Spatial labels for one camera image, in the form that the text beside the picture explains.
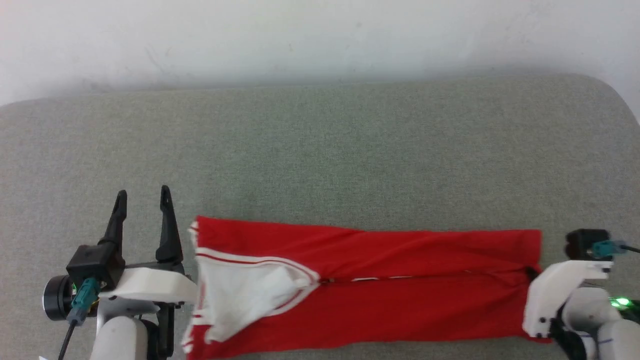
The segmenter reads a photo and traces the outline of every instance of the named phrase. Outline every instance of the cable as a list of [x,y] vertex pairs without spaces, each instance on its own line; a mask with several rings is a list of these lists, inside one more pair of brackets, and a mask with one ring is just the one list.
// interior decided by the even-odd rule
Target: cable
[[625,250],[629,250],[632,252],[637,252],[638,254],[640,254],[640,249],[637,247],[633,247],[633,246],[628,246],[628,245],[620,245],[621,249],[625,249]]
[[65,341],[62,341],[62,347],[60,348],[60,355],[58,355],[58,360],[62,360],[65,358],[65,352],[67,352],[67,346],[69,346],[69,340],[71,340],[71,335],[74,333],[74,329],[78,324],[77,321],[71,320],[69,324],[69,330],[67,330],[67,335],[65,336]]

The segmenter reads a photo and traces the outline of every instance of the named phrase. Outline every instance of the gray couch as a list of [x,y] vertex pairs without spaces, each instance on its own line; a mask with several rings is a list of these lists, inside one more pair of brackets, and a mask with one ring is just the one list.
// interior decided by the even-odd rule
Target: gray couch
[[[129,192],[124,256],[150,261],[161,184],[185,232],[198,214],[375,230],[605,228],[640,244],[640,127],[606,84],[575,75],[434,83],[142,92],[0,108],[1,359],[49,360],[67,329],[47,280],[102,235]],[[638,258],[608,288],[640,296]],[[187,271],[196,273],[192,260]],[[443,297],[446,294],[433,294]],[[178,335],[188,309],[178,314]],[[86,359],[94,322],[67,359]],[[176,359],[183,358],[179,348]],[[520,338],[361,343],[248,359],[563,359]]]

